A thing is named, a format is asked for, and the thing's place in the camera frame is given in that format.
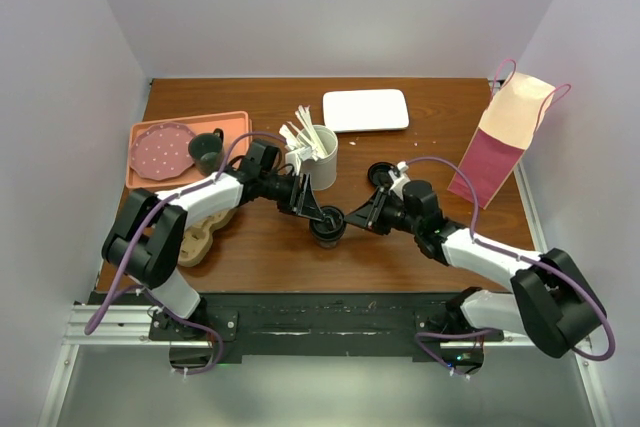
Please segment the black coffee cup lid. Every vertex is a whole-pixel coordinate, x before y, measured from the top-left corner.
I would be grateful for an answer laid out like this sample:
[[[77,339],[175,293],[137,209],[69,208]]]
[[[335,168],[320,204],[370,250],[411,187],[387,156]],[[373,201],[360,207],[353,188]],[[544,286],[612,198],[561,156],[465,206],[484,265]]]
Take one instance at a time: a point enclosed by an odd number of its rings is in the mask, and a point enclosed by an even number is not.
[[[335,242],[342,238],[346,230],[345,216],[341,209],[326,205],[321,208],[322,218],[311,219],[309,229],[319,241]]]

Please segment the pink paper gift bag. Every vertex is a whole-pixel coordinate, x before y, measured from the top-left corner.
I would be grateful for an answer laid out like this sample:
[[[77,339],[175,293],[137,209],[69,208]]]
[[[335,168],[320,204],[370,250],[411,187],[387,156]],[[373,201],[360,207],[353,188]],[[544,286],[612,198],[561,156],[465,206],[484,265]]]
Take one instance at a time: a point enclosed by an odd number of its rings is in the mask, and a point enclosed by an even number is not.
[[[547,111],[571,90],[512,69],[495,91],[459,163],[448,190],[487,207],[521,160]]]

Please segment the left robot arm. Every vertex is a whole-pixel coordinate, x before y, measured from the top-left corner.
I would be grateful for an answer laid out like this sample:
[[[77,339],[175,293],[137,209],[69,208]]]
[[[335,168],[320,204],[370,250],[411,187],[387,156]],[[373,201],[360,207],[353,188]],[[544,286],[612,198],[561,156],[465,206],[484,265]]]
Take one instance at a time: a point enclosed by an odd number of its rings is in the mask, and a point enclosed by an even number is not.
[[[171,325],[177,333],[185,339],[200,337],[207,327],[205,301],[177,268],[184,233],[207,217],[258,198],[275,202],[283,214],[307,219],[318,241],[340,240],[346,227],[344,214],[318,205],[310,175],[279,173],[279,153],[274,144],[253,140],[236,167],[164,193],[132,191],[102,247],[102,258],[116,268],[116,274],[90,326],[102,320],[116,299],[121,278],[127,276],[173,314]]]

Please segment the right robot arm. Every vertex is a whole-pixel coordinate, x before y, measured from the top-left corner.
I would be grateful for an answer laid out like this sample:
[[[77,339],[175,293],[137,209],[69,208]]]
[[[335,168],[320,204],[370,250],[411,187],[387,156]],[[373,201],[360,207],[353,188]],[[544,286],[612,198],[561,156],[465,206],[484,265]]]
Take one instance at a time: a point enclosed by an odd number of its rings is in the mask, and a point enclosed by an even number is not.
[[[472,233],[443,214],[426,181],[410,181],[399,193],[379,187],[345,221],[377,235],[409,233],[427,258],[505,288],[503,294],[476,290],[446,314],[446,329],[456,339],[469,339],[478,330],[509,331],[560,358],[607,319],[570,255],[560,249],[514,249]]]

